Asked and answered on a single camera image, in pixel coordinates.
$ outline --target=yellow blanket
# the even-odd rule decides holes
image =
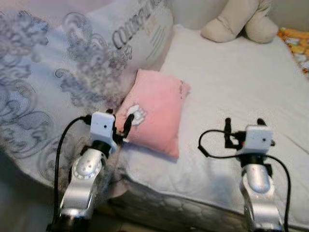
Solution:
[[[309,76],[309,31],[281,28],[278,36],[289,46],[303,72]]]

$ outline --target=white sheet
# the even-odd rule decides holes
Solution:
[[[234,131],[244,130],[262,117],[273,128],[277,142],[269,154],[286,164],[292,178],[289,222],[309,229],[309,80],[285,44],[279,38],[257,44],[243,37],[213,43],[201,38],[198,31],[180,26],[174,30],[161,71],[192,87],[180,125],[180,158],[175,161],[146,148],[125,145],[120,170],[157,192],[242,213],[240,163],[205,158],[197,141],[205,130],[223,129],[228,116]],[[209,135],[203,145],[213,154],[233,154],[223,148],[221,134]],[[286,176],[278,164],[269,162],[283,217]]]

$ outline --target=black cable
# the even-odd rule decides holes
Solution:
[[[204,133],[201,134],[201,136],[199,137],[198,140],[198,149],[206,156],[206,157],[210,157],[210,158],[214,158],[214,159],[231,159],[231,158],[241,158],[241,157],[247,157],[247,156],[258,156],[257,154],[239,154],[239,155],[233,155],[233,156],[213,156],[211,154],[209,154],[209,152],[201,145],[201,140],[203,138],[203,136],[209,132],[219,132],[219,133],[224,133],[226,134],[226,132],[224,130],[207,130]],[[285,166],[285,164],[278,158],[274,157],[274,156],[270,156],[270,155],[261,155],[263,157],[267,157],[270,159],[273,159],[275,161],[277,161],[284,169],[285,173],[286,173],[286,177],[287,177],[287,182],[288,182],[288,189],[287,189],[287,196],[286,196],[286,205],[285,205],[285,213],[284,213],[284,231],[288,232],[289,231],[289,211],[290,211],[290,201],[291,201],[291,178],[290,178],[290,174],[289,171],[287,169],[287,167]]]
[[[58,197],[58,179],[59,179],[59,160],[60,160],[60,153],[61,153],[61,146],[62,143],[64,141],[64,138],[68,132],[68,130],[70,129],[70,127],[77,121],[82,120],[84,121],[87,125],[91,124],[91,115],[87,115],[87,116],[82,116],[82,117],[78,117],[76,119],[74,119],[72,122],[70,122],[67,127],[64,129],[61,138],[59,140],[58,143],[58,147],[57,147],[57,153],[56,153],[56,163],[55,163],[55,180],[54,180],[54,215],[53,215],[53,222],[52,224],[55,224],[58,216],[59,216],[59,206],[58,206],[58,201],[59,201],[59,197]]]

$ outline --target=gray floral pattern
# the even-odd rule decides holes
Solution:
[[[76,72],[58,69],[55,76],[61,78],[63,92],[71,94],[72,104],[87,113],[102,108],[116,109],[125,97],[121,75],[132,59],[132,47],[117,49],[108,45],[99,34],[93,34],[86,17],[79,13],[68,14],[62,23],[69,47],[68,56],[76,62]]]
[[[47,45],[48,23],[25,11],[0,13],[0,138],[15,158],[39,152],[51,136],[50,117],[36,110],[37,94],[26,82],[31,62],[39,62],[38,45]]]
[[[50,183],[54,182],[56,151],[60,137],[61,136],[54,138],[44,149],[42,149],[38,160],[38,169],[40,174]],[[60,153],[60,191],[63,191],[69,184],[68,173],[74,160],[81,153],[81,150],[85,145],[89,145],[89,140],[84,137],[82,137],[78,142],[76,142],[74,136],[71,134],[67,134],[65,137]]]

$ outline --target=white wall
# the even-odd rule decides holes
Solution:
[[[219,15],[227,0],[172,0],[175,23],[201,29]],[[270,17],[279,27],[309,30],[309,0],[273,0]]]

